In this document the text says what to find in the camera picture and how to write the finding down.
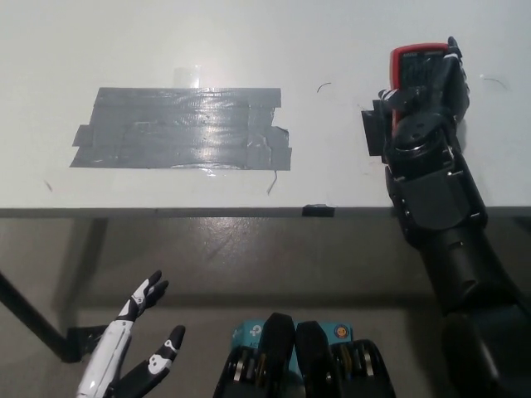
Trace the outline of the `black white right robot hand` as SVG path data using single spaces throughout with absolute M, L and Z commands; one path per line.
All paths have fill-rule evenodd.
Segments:
M 390 88 L 378 93 L 388 147 L 402 119 L 434 110 L 457 129 L 470 106 L 470 87 L 457 40 L 400 46 L 390 54 Z

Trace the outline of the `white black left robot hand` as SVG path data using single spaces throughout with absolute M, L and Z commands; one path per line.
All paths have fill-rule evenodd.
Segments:
M 168 282 L 161 278 L 158 270 L 145 279 L 109 323 L 78 385 L 78 397 L 144 397 L 169 374 L 183 343 L 183 325 L 175 327 L 149 359 L 120 375 L 136 320 L 166 292 Z

